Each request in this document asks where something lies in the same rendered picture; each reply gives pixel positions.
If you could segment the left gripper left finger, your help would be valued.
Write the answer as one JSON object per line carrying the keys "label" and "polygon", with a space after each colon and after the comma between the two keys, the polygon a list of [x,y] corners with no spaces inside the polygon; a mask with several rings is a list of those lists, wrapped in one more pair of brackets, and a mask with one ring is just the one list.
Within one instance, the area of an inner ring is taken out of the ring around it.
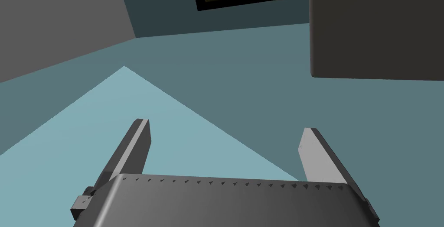
{"label": "left gripper left finger", "polygon": [[149,120],[136,119],[99,175],[94,187],[100,188],[119,174],[141,174],[150,145]]}

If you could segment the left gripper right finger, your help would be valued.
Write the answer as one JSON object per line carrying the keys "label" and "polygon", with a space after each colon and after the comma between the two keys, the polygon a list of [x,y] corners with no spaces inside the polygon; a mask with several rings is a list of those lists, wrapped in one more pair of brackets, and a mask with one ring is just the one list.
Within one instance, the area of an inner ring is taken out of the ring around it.
{"label": "left gripper right finger", "polygon": [[304,128],[298,152],[308,181],[347,184],[362,201],[366,201],[350,173],[317,128]]}

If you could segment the dark grey cabinet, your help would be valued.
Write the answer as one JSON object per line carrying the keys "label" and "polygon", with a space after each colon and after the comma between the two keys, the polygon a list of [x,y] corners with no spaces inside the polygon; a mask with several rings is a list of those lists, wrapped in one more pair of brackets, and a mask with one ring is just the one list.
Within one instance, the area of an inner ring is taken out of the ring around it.
{"label": "dark grey cabinet", "polygon": [[309,0],[316,78],[444,81],[444,0]]}

